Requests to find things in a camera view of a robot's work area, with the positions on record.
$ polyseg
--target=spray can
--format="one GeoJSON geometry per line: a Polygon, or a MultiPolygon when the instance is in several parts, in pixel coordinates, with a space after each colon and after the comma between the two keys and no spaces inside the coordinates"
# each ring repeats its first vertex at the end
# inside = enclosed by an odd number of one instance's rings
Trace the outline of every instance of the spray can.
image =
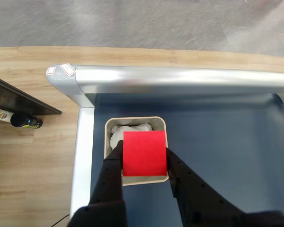
{"type": "Polygon", "coordinates": [[[14,127],[23,127],[31,129],[38,129],[43,124],[41,119],[26,113],[14,113],[10,119],[10,123],[14,127]]]}
{"type": "Polygon", "coordinates": [[[10,122],[10,118],[14,113],[0,109],[0,121],[10,122]]]}

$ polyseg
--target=red sponge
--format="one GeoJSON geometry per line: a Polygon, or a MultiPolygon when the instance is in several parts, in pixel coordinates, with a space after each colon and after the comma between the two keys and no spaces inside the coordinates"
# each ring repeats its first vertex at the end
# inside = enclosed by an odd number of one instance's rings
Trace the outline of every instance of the red sponge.
{"type": "Polygon", "coordinates": [[[125,131],[123,176],[166,176],[165,131],[125,131]]]}

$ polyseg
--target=black cable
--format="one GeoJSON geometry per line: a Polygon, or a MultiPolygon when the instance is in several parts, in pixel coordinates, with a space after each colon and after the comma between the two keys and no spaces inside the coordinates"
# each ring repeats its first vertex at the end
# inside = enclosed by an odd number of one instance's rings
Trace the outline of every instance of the black cable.
{"type": "Polygon", "coordinates": [[[65,219],[67,216],[69,216],[69,214],[68,215],[66,215],[66,216],[64,216],[63,218],[61,218],[59,221],[57,221],[55,224],[53,224],[51,227],[54,227],[55,225],[57,225],[60,221],[62,221],[63,219],[65,219]]]}

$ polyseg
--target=wooden floor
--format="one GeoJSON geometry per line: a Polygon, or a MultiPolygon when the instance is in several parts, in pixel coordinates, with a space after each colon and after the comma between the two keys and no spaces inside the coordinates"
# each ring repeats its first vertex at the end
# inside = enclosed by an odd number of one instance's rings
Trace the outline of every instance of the wooden floor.
{"type": "MultiPolygon", "coordinates": [[[[50,227],[69,213],[78,107],[46,80],[59,63],[284,72],[284,58],[256,54],[95,47],[0,48],[0,79],[62,111],[42,128],[0,122],[0,227],[50,227]]],[[[67,220],[57,225],[64,227],[67,220]]]]}

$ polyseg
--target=gray carpet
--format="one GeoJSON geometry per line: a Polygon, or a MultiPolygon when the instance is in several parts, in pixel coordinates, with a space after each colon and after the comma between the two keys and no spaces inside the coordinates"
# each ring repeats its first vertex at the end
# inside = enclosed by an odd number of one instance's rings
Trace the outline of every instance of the gray carpet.
{"type": "Polygon", "coordinates": [[[284,0],[0,0],[1,46],[284,56],[284,0]]]}

